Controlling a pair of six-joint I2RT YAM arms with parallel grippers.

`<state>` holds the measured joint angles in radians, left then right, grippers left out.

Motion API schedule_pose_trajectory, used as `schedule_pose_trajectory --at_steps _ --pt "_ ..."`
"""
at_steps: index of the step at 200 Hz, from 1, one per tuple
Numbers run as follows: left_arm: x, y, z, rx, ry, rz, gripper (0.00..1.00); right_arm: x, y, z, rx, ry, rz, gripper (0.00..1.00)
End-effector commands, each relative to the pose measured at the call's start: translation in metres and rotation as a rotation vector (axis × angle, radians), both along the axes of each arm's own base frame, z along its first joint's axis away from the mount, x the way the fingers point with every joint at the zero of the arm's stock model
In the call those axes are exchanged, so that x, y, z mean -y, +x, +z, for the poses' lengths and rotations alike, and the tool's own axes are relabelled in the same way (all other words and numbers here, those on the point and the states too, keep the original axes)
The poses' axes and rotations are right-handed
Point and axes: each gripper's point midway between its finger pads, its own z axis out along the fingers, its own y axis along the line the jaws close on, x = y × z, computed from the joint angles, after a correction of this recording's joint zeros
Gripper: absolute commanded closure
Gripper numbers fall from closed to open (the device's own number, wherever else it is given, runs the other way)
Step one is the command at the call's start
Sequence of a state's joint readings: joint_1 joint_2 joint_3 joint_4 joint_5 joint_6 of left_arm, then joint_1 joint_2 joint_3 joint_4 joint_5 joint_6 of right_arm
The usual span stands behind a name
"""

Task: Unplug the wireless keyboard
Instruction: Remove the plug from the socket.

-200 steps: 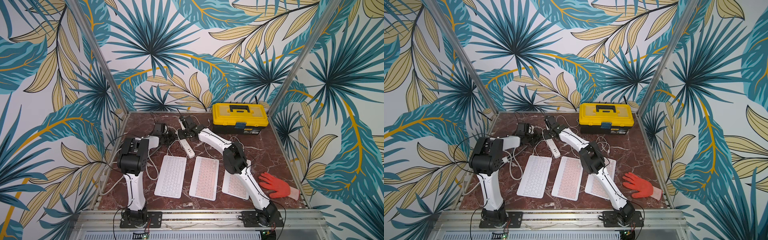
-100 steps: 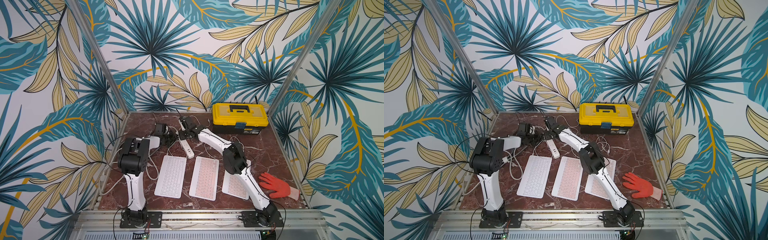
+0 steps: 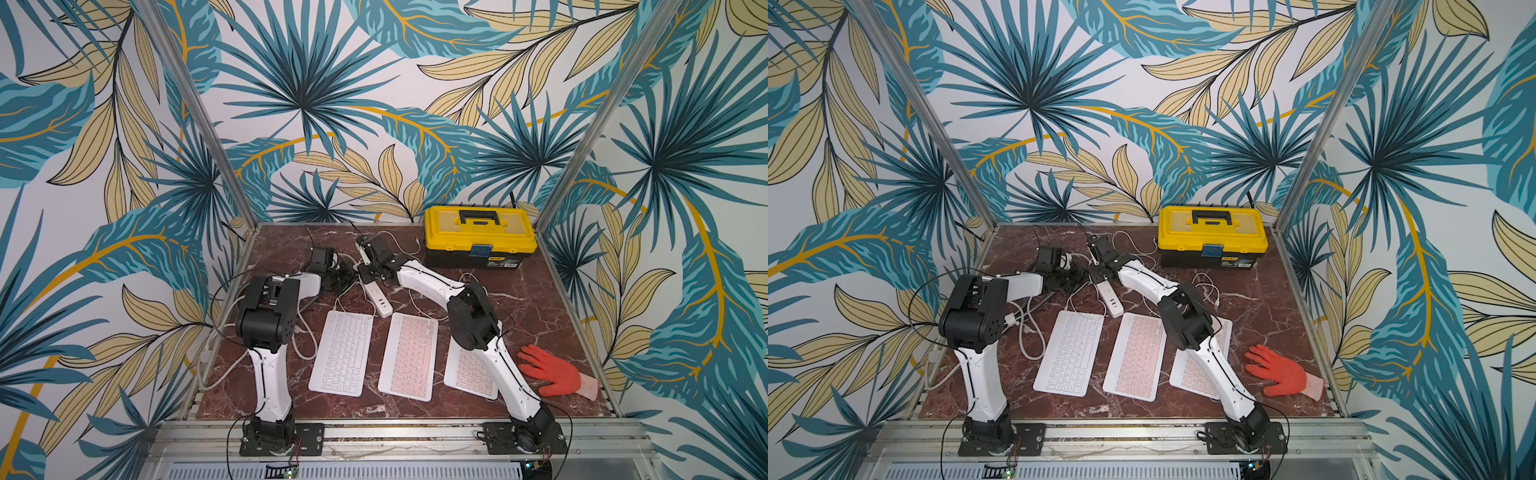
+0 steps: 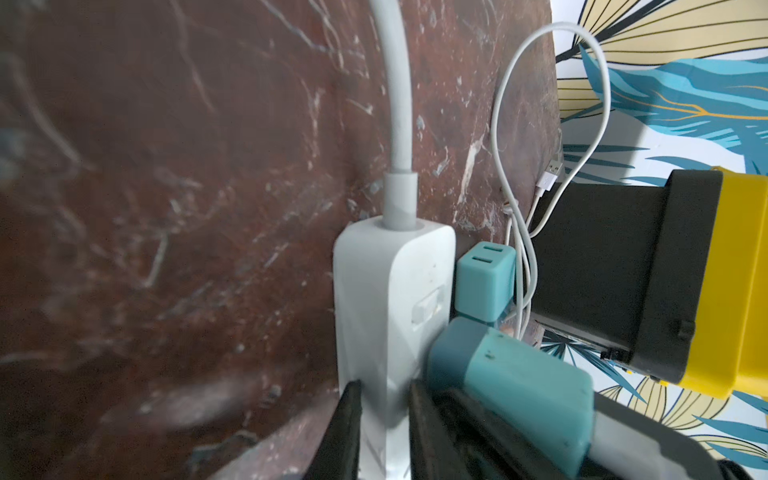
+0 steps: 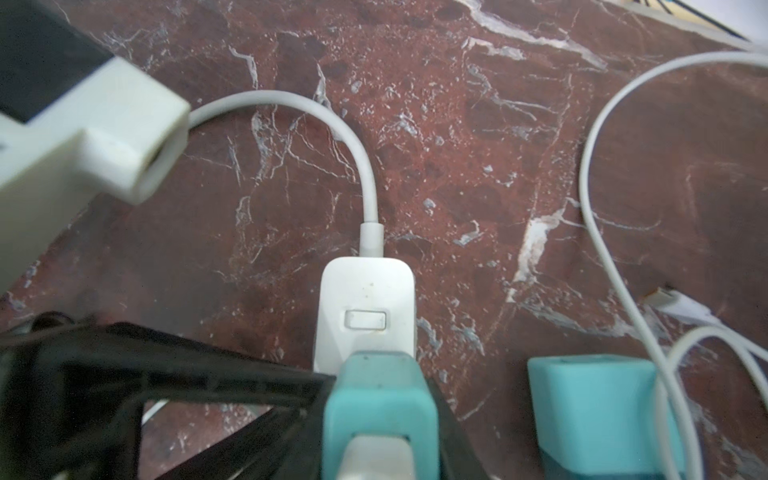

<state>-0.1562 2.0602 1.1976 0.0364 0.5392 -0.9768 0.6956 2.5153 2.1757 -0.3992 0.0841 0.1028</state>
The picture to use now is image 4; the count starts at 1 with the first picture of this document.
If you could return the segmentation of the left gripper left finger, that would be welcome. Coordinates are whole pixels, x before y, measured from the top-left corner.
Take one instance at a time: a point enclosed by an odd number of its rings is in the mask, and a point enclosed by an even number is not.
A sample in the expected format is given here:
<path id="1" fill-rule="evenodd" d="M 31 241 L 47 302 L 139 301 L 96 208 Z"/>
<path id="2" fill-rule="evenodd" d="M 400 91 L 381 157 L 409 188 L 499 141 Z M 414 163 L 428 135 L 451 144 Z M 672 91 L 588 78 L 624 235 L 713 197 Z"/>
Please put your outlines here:
<path id="1" fill-rule="evenodd" d="M 340 397 L 304 480 L 359 478 L 362 384 L 349 382 Z"/>

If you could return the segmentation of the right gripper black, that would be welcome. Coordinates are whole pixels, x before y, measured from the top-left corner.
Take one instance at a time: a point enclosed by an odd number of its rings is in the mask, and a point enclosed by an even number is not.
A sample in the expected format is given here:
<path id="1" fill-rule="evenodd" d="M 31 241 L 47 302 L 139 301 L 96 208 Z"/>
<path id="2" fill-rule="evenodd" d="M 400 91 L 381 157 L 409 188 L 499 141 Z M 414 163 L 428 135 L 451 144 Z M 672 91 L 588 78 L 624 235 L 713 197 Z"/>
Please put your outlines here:
<path id="1" fill-rule="evenodd" d="M 578 479 L 749 479 L 729 459 L 658 422 L 596 394 L 590 448 Z M 565 479 L 519 430 L 456 389 L 436 397 L 453 452 L 471 479 Z"/>

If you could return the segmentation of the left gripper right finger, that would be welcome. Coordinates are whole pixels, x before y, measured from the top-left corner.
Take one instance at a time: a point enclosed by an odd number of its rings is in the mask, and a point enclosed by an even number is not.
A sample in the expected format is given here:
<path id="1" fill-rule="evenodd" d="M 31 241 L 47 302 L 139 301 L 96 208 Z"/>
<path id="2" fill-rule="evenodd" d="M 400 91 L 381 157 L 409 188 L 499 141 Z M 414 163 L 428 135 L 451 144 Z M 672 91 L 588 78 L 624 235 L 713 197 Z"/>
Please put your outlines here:
<path id="1" fill-rule="evenodd" d="M 438 395 L 448 409 L 451 428 L 422 380 L 411 383 L 408 394 L 409 448 L 412 479 L 475 479 L 467 455 L 456 446 L 457 434 L 472 430 L 480 404 L 463 391 Z"/>

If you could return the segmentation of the teal usb charger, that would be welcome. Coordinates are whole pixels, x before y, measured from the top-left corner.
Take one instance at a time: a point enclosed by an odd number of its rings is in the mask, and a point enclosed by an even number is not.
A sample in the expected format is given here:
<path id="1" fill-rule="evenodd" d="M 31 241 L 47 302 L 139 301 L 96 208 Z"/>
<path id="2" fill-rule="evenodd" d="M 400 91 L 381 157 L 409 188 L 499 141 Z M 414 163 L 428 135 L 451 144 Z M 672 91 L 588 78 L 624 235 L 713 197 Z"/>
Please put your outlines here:
<path id="1" fill-rule="evenodd" d="M 516 251 L 479 242 L 456 265 L 454 308 L 464 317 L 495 326 L 514 296 Z"/>
<path id="2" fill-rule="evenodd" d="M 581 470 L 594 431 L 591 377 L 485 324 L 457 317 L 437 336 L 426 381 L 457 388 L 531 442 L 568 479 Z"/>

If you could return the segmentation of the white power strip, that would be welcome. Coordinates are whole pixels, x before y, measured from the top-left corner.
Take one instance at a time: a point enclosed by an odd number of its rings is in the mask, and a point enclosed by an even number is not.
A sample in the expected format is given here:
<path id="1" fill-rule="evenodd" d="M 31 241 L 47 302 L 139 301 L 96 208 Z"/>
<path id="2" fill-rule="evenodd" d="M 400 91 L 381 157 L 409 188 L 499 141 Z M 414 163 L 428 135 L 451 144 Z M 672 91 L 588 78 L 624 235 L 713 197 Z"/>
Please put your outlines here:
<path id="1" fill-rule="evenodd" d="M 362 479 L 411 476 L 408 394 L 448 324 L 455 255 L 454 229 L 427 220 L 401 232 L 374 217 L 335 242 L 338 379 L 362 385 Z"/>

